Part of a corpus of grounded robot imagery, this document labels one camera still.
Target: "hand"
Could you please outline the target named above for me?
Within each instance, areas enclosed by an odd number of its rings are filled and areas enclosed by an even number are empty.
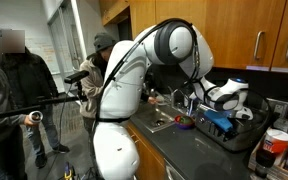
[[[150,96],[150,97],[148,98],[147,102],[150,103],[150,104],[156,104],[157,101],[156,101],[156,98],[155,98],[155,97],[151,97],[151,96]]]
[[[25,126],[37,126],[39,123],[33,123],[31,120],[30,120],[30,117],[29,115],[26,115],[25,116],[25,119],[24,119],[24,125]]]

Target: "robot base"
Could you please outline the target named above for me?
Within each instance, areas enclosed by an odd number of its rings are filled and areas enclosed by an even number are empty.
[[[122,123],[99,122],[93,143],[101,177],[105,180],[134,178],[140,158],[134,141]]]

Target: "dish rack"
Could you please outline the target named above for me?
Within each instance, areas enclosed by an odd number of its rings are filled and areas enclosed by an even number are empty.
[[[199,110],[195,114],[196,129],[231,152],[254,147],[269,126],[270,117],[267,111],[251,109],[254,114],[253,120],[229,119],[233,129],[238,133],[230,136],[227,133],[223,133],[219,127],[204,115],[205,110],[210,108],[203,105],[202,107],[204,111]]]

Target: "glass door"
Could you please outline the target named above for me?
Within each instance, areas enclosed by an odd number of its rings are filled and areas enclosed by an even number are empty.
[[[62,8],[62,14],[65,26],[64,31],[67,36],[67,43],[72,57],[73,70],[74,72],[77,72],[82,63],[82,51],[71,3],[68,3],[66,7]]]
[[[82,46],[80,45],[71,1],[63,1],[48,24],[61,77],[64,80],[65,77],[77,72],[83,62]],[[64,83],[66,92],[69,87],[69,84]]]

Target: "person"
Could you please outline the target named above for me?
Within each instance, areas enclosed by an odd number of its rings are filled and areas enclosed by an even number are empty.
[[[24,40],[23,42],[16,40],[16,35],[12,34],[12,30],[0,30],[0,36],[2,36],[5,52],[9,52],[2,55],[0,65],[9,79],[15,104],[19,108],[23,108],[36,105],[38,97],[57,98],[59,96],[57,87],[44,60],[40,56],[31,53],[25,47]],[[20,48],[14,48],[20,47],[20,43],[25,49],[24,53],[16,50]],[[53,151],[59,153],[69,152],[70,149],[59,142],[58,133],[53,122],[52,105],[46,105],[46,108],[41,112],[43,114],[42,124]],[[39,126],[27,127],[26,129],[36,155],[35,165],[37,168],[43,168],[47,163],[47,157]]]
[[[108,61],[111,56],[116,40],[107,33],[101,32],[94,38],[95,53],[89,55],[87,60],[80,65],[80,70],[89,72],[89,75],[81,79],[82,91],[87,96],[88,101],[80,106],[80,113],[84,121],[84,127],[89,133],[89,143],[91,142],[92,126],[95,121],[97,111],[97,101],[103,89],[104,76]],[[154,97],[144,93],[141,99],[151,104],[156,103]]]
[[[14,109],[14,103],[11,98],[10,87],[5,73],[0,68],[0,113],[12,109]],[[27,179],[23,133],[20,124],[28,127],[35,126],[27,115],[0,119],[0,179]]]

